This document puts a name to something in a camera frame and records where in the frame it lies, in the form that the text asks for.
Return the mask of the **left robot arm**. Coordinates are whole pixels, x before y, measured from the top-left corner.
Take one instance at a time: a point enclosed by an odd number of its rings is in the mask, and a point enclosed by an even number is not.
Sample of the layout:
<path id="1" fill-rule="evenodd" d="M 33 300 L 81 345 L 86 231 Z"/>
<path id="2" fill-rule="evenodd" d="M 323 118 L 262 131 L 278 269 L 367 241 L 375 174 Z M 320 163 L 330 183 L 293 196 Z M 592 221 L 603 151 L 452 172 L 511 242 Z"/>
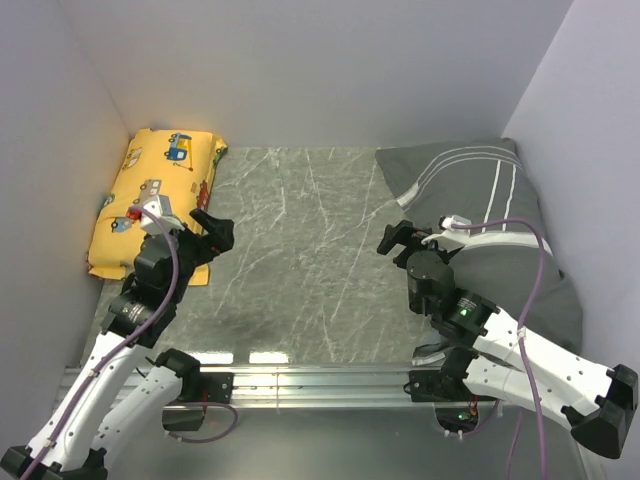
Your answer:
<path id="1" fill-rule="evenodd" d="M 234 223 L 194 209 L 195 233 L 168 213 L 130 209 L 145 232 L 140 252 L 81 372 L 43 428 L 9 448 L 1 468 L 14 479 L 105 479 L 132 438 L 168 405 L 229 411 L 233 377 L 211 379 L 189 354 L 168 349 L 152 361 L 141 383 L 116 398 L 176 316 L 197 267 L 234 246 Z"/>

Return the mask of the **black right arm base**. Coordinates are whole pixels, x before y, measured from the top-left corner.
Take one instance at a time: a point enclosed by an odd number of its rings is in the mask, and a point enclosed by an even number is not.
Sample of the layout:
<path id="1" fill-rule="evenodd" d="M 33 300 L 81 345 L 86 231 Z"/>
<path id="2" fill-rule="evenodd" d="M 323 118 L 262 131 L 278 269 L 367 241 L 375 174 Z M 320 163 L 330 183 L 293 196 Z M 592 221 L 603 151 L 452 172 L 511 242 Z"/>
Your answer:
<path id="1" fill-rule="evenodd" d="M 473 394 L 461 380 L 437 370 L 411 370 L 403 391 L 412 403 L 429 403 L 439 428 L 446 435 L 464 438 L 479 433 L 501 415 L 499 402 Z"/>

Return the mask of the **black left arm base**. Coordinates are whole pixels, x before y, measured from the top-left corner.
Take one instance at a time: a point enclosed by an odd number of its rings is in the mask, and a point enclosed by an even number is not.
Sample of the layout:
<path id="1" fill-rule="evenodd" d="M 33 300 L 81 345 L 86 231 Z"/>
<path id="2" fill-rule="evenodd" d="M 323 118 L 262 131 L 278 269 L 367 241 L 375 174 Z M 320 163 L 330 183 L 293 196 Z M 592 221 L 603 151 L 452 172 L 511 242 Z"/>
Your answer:
<path id="1" fill-rule="evenodd" d="M 229 372 L 198 374 L 186 379 L 177 398 L 162 412 L 162 425 L 171 433 L 198 432 L 214 413 L 229 414 L 238 420 L 230 405 L 234 375 Z"/>

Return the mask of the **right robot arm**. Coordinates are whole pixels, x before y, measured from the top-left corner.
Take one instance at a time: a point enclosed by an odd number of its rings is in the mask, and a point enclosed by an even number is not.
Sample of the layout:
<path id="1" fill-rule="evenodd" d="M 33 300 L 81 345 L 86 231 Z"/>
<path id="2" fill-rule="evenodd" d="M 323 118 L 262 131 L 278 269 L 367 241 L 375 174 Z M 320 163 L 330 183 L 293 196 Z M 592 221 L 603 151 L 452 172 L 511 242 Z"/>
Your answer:
<path id="1" fill-rule="evenodd" d="M 639 401 L 638 375 L 619 364 L 591 362 L 543 338 L 486 298 L 457 285 L 449 262 L 463 249 L 488 246 L 535 248 L 549 253 L 536 231 L 497 231 L 444 216 L 438 231 L 403 220 L 388 225 L 377 251 L 402 252 L 395 264 L 406 271 L 409 305 L 454 344 L 441 368 L 444 394 L 488 396 L 549 418 L 584 448 L 620 457 Z"/>

